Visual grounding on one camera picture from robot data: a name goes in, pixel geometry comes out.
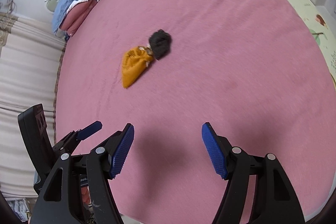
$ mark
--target blue pillow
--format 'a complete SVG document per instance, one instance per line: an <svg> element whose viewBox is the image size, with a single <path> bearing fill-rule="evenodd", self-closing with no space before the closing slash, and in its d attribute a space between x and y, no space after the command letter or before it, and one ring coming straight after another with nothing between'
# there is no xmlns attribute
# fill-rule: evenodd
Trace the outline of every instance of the blue pillow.
<svg viewBox="0 0 336 224"><path fill-rule="evenodd" d="M70 4L74 0L59 0L54 12L54 16L52 18L52 31L54 33L57 32L59 26L62 24L63 19L67 15L67 10L70 7Z"/></svg>

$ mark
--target cartoon print on mat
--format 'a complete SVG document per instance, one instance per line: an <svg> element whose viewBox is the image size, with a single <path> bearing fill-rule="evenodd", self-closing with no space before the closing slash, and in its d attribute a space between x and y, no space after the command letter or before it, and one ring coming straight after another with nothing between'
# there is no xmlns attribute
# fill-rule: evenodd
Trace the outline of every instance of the cartoon print on mat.
<svg viewBox="0 0 336 224"><path fill-rule="evenodd" d="M328 29L327 24L325 23L324 19L320 15L316 15L315 20L318 23L320 23L322 26L324 26L324 27L326 27Z"/></svg>
<svg viewBox="0 0 336 224"><path fill-rule="evenodd" d="M336 70L336 51L334 51L331 57L333 58L331 61L331 66Z"/></svg>
<svg viewBox="0 0 336 224"><path fill-rule="evenodd" d="M325 37L325 39L328 40L324 32L315 32L315 31L312 30L312 29L309 29L309 31L310 31L310 33L313 35L313 37L314 37L314 39L315 39L317 45L320 45L320 44L321 44L321 41L320 41L320 35L321 35L321 34L323 34L324 37Z"/></svg>
<svg viewBox="0 0 336 224"><path fill-rule="evenodd" d="M86 221L88 224L96 224L95 215L91 213L90 218Z"/></svg>

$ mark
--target metal screw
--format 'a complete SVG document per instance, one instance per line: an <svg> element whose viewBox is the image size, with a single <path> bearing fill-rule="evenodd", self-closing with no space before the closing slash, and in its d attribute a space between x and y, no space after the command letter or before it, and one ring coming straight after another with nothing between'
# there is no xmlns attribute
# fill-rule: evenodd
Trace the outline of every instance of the metal screw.
<svg viewBox="0 0 336 224"><path fill-rule="evenodd" d="M101 154L101 153L104 153L105 152L105 148L103 148L103 147L97 147L96 148L96 153L97 154Z"/></svg>
<svg viewBox="0 0 336 224"><path fill-rule="evenodd" d="M68 153L64 153L61 155L61 159L62 160L66 160L67 158L69 158L69 154Z"/></svg>
<svg viewBox="0 0 336 224"><path fill-rule="evenodd" d="M233 147L232 148L232 152L235 153L235 154L239 154L239 153L241 153L241 151L242 150L239 147Z"/></svg>
<svg viewBox="0 0 336 224"><path fill-rule="evenodd" d="M269 154L267 154L267 158L269 159L269 160L275 160L275 155L274 154L272 154L272 153L269 153Z"/></svg>

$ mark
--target blue gripper pad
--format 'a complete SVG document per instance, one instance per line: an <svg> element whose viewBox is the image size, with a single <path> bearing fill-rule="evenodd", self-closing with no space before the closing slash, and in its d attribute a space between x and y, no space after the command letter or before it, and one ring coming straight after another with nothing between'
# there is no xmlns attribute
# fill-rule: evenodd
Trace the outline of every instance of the blue gripper pad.
<svg viewBox="0 0 336 224"><path fill-rule="evenodd" d="M123 139L120 141L115 153L111 159L111 169L110 169L110 177L114 179L116 175L120 174L121 169L125 163L127 154L131 148L131 145L134 140L134 126L130 126Z"/></svg>
<svg viewBox="0 0 336 224"><path fill-rule="evenodd" d="M102 123L99 121L95 121L86 128L80 130L77 134L77 140L83 141L91 135L95 134L97 131L101 130L103 127Z"/></svg>
<svg viewBox="0 0 336 224"><path fill-rule="evenodd" d="M202 139L205 147L210 156L211 162L217 174L219 174L222 179L226 179L228 171L226 169L225 157L219 148L219 145L214 137L216 134L212 128L209 128L208 124L202 126Z"/></svg>

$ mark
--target yellow fabric bag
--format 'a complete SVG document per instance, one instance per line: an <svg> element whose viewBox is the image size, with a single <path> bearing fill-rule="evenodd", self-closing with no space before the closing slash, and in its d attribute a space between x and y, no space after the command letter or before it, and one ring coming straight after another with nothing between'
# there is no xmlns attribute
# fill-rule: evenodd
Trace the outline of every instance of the yellow fabric bag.
<svg viewBox="0 0 336 224"><path fill-rule="evenodd" d="M131 86L153 59L153 52L147 47L134 47L126 52L121 67L123 87Z"/></svg>

